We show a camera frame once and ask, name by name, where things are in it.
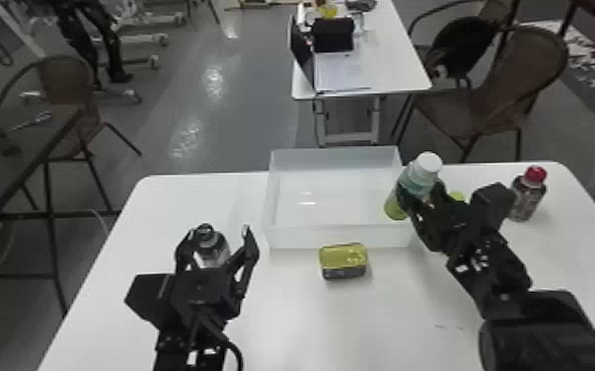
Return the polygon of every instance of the tiled floor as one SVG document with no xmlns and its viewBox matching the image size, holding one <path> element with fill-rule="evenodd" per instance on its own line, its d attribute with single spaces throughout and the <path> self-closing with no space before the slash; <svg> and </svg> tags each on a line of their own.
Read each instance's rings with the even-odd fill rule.
<svg viewBox="0 0 595 371">
<path fill-rule="evenodd" d="M 395 1 L 405 23 L 442 3 Z M 539 0 L 525 4 L 521 15 L 526 21 L 556 18 L 563 12 L 563 6 Z M 222 25 L 218 27 L 208 10 L 199 7 L 185 27 L 161 29 L 171 37 L 167 48 L 125 49 L 126 56 L 158 52 L 162 67 L 158 71 L 130 68 L 136 78 L 129 86 L 143 96 L 142 106 L 111 103 L 104 108 L 106 118 L 144 152 L 142 158 L 137 158 L 106 132 L 93 143 L 96 164 L 117 205 L 124 204 L 134 184 L 146 175 L 264 170 L 274 148 L 315 145 L 313 127 L 298 124 L 300 116 L 308 117 L 309 109 L 292 102 L 289 93 L 292 62 L 285 47 L 285 22 L 292 11 L 291 6 L 220 10 Z M 467 11 L 471 9 L 459 9 L 457 14 Z M 444 19 L 453 16 L 443 15 Z M 417 30 L 415 40 L 428 42 L 442 25 L 438 20 L 426 22 Z M 595 41 L 594 20 L 581 14 L 575 25 Z M 46 30 L 39 39 L 51 51 L 70 52 L 55 33 L 56 29 Z M 15 67 L 0 67 L 0 87 L 13 70 L 31 60 L 23 49 L 15 56 Z M 487 60 L 475 72 L 478 81 L 486 68 Z M 385 137 L 403 98 L 390 97 L 387 101 L 382 125 Z M 526 160 L 560 161 L 585 185 L 590 182 L 595 164 L 595 112 L 563 83 L 555 83 L 541 96 L 530 116 L 524 142 Z M 512 146 L 511 135 L 485 138 L 471 161 L 508 161 Z M 459 156 L 457 148 L 419 115 L 410 124 L 401 149 L 405 160 L 426 149 L 436 150 L 450 162 Z M 58 206 L 101 205 L 87 170 L 80 165 L 62 165 L 55 181 L 60 191 Z M 595 194 L 595 184 L 588 189 Z M 22 202 L 11 205 L 23 206 Z M 6 230 L 12 231 L 5 236 L 14 249 L 0 266 L 1 271 L 47 267 L 46 236 L 41 224 L 16 223 L 6 226 Z M 58 233 L 62 276 L 71 300 L 105 235 L 94 219 L 60 222 Z M 6 241 L 0 241 L 0 255 L 5 246 Z M 49 283 L 0 282 L 0 370 L 34 370 L 59 323 Z"/>
</svg>

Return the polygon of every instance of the person's leg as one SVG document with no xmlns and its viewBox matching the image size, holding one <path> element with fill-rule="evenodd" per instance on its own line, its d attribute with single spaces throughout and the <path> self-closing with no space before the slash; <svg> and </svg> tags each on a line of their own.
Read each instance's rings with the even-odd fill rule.
<svg viewBox="0 0 595 371">
<path fill-rule="evenodd" d="M 133 78 L 130 73 L 124 72 L 122 55 L 119 47 L 119 37 L 111 30 L 112 16 L 99 0 L 80 0 L 78 9 L 83 13 L 99 33 L 109 54 L 109 77 L 112 83 L 126 83 Z"/>
<path fill-rule="evenodd" d="M 95 88 L 101 89 L 97 70 L 99 68 L 99 53 L 92 44 L 90 35 L 85 30 L 83 23 L 78 19 L 76 11 L 71 2 L 62 2 L 53 6 L 53 12 L 57 16 L 57 26 L 67 42 L 85 59 L 92 68 L 95 78 Z"/>
</svg>

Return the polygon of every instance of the black pants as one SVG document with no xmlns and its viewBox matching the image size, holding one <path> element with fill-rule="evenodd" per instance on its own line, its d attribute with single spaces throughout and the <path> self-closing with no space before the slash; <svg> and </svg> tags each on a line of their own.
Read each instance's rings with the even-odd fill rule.
<svg viewBox="0 0 595 371">
<path fill-rule="evenodd" d="M 78 18 L 78 10 L 88 19 L 102 36 L 106 52 L 109 54 L 109 75 L 123 73 L 122 56 L 119 50 L 119 37 L 111 30 L 112 16 L 99 0 L 71 0 L 53 4 L 53 12 L 57 16 L 57 25 L 67 42 L 90 64 L 95 81 L 99 83 L 97 69 L 99 53 Z"/>
</svg>

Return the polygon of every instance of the white bottle cap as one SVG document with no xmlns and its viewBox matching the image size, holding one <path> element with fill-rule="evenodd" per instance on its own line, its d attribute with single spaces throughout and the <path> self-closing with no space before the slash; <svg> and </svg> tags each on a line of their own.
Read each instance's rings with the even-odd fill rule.
<svg viewBox="0 0 595 371">
<path fill-rule="evenodd" d="M 414 181 L 421 184 L 432 184 L 437 174 L 442 170 L 442 159 L 432 152 L 421 152 L 412 161 L 409 175 Z"/>
</svg>

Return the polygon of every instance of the transparent plastic container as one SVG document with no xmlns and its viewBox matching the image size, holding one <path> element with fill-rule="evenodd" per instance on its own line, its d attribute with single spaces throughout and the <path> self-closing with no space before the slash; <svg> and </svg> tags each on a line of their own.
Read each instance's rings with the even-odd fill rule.
<svg viewBox="0 0 595 371">
<path fill-rule="evenodd" d="M 269 246 L 407 246 L 411 223 L 394 221 L 383 209 L 402 170 L 396 147 L 272 151 L 262 214 Z"/>
</svg>

